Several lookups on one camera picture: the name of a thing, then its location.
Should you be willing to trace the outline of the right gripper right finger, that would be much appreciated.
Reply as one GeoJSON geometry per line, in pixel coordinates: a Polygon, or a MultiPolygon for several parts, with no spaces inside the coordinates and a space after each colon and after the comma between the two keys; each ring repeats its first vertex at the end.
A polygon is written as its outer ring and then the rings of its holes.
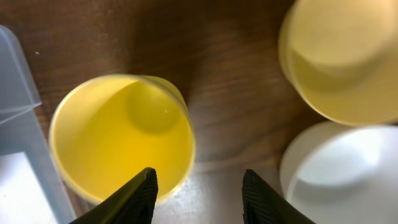
{"type": "Polygon", "coordinates": [[[245,224],[315,224],[252,169],[244,173],[242,198],[245,224]]]}

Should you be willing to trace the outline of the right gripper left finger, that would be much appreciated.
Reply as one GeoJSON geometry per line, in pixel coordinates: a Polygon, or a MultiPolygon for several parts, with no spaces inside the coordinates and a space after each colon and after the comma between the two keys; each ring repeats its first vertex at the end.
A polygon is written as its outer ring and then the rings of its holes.
{"type": "Polygon", "coordinates": [[[155,169],[146,167],[71,224],[151,224],[158,189],[155,169]]]}

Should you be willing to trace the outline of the white bowl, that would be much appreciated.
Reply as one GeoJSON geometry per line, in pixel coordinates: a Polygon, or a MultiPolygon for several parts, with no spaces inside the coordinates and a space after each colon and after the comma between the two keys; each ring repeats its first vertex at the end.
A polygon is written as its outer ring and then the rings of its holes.
{"type": "Polygon", "coordinates": [[[288,145],[279,178],[315,223],[397,223],[397,126],[313,125],[288,145]]]}

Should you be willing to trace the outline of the yellow cup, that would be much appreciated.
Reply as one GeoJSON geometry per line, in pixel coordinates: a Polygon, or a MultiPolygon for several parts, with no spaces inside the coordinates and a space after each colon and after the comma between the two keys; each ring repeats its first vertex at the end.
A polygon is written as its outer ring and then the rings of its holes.
{"type": "Polygon", "coordinates": [[[188,179],[196,150],[178,88],[164,78],[126,74],[74,88],[53,114],[49,146],[65,183],[93,204],[146,167],[157,173],[157,202],[166,201],[188,179]]]}

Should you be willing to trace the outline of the yellow bowl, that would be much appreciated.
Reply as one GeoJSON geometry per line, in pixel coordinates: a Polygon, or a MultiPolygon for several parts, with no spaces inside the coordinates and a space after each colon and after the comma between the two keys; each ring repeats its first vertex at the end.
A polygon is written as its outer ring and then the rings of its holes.
{"type": "Polygon", "coordinates": [[[397,2],[295,1],[279,34],[288,81],[320,115],[365,126],[397,121],[397,2]]]}

